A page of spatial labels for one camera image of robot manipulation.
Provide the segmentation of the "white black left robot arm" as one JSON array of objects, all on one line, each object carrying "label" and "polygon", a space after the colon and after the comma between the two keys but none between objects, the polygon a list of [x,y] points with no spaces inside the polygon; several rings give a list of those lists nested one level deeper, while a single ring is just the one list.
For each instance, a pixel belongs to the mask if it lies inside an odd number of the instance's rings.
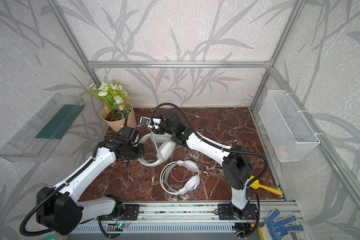
[{"label": "white black left robot arm", "polygon": [[20,234],[39,236],[55,231],[68,235],[78,225],[100,216],[124,215],[122,199],[108,195],[96,200],[80,201],[87,187],[115,161],[134,160],[144,154],[138,130],[124,125],[113,136],[99,142],[89,159],[54,187],[44,187],[37,194],[36,206],[25,216]]}]

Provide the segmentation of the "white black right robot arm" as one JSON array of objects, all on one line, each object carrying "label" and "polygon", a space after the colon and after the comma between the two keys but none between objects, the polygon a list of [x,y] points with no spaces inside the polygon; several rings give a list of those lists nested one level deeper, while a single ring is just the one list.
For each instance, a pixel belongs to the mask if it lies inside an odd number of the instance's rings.
[{"label": "white black right robot arm", "polygon": [[[197,151],[223,167],[226,182],[232,188],[231,206],[235,210],[244,210],[250,201],[249,188],[268,170],[269,163],[264,155],[246,152],[240,146],[229,147],[212,141],[197,132],[185,113],[175,104],[163,103],[151,113],[149,126],[154,133],[165,133],[177,145]],[[252,165],[248,156],[263,160],[262,171],[251,178]]]}]

